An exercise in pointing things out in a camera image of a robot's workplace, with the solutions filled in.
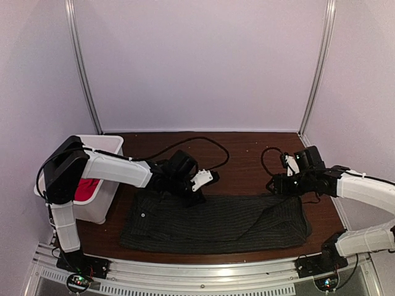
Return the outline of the dark pinstriped shirt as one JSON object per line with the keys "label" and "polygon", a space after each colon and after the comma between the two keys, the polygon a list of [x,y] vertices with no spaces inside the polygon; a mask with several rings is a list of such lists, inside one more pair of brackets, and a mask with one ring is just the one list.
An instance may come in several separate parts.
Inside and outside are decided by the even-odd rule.
{"label": "dark pinstriped shirt", "polygon": [[311,232],[299,197],[212,195],[186,208],[178,197],[140,191],[120,245],[175,254],[258,252],[301,246]]}

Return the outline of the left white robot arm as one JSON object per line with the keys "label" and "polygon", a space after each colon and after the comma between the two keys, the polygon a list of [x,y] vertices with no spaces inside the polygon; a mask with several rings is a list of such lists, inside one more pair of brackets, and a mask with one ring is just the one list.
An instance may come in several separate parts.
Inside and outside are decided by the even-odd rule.
{"label": "left white robot arm", "polygon": [[67,138],[41,165],[34,192],[49,206],[64,262],[76,274],[89,267],[82,255],[73,204],[81,179],[99,179],[136,188],[169,192],[189,203],[201,198],[200,189],[213,180],[209,170],[198,170],[189,154],[177,151],[168,160],[126,157],[86,146],[81,137]]}

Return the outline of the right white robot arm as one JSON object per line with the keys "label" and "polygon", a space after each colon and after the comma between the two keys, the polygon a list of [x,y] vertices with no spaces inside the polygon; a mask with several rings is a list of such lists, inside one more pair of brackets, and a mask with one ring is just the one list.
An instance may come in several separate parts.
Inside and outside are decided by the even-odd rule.
{"label": "right white robot arm", "polygon": [[[326,167],[316,146],[290,155],[280,154],[284,173],[270,173],[266,184],[275,195],[302,196],[306,193],[356,200],[388,213],[394,213],[394,182],[358,173],[346,166]],[[317,257],[317,268],[331,271],[340,257],[387,250],[394,252],[394,220],[358,231],[345,230],[332,235]]]}

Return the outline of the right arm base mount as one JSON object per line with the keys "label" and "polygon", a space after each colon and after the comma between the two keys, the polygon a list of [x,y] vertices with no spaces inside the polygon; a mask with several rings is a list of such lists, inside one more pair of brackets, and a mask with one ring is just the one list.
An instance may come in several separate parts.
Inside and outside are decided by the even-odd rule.
{"label": "right arm base mount", "polygon": [[300,255],[295,261],[295,269],[300,278],[317,276],[324,273],[334,273],[340,268],[348,266],[345,257],[339,255],[335,243],[338,236],[335,235],[322,244],[318,255]]}

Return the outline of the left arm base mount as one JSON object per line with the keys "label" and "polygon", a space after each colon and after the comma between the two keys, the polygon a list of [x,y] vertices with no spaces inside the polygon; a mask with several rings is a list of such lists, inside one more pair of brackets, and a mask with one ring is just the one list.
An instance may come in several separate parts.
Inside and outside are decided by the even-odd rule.
{"label": "left arm base mount", "polygon": [[108,259],[85,255],[82,249],[69,253],[61,249],[56,263],[59,269],[99,279],[106,279],[109,265]]}

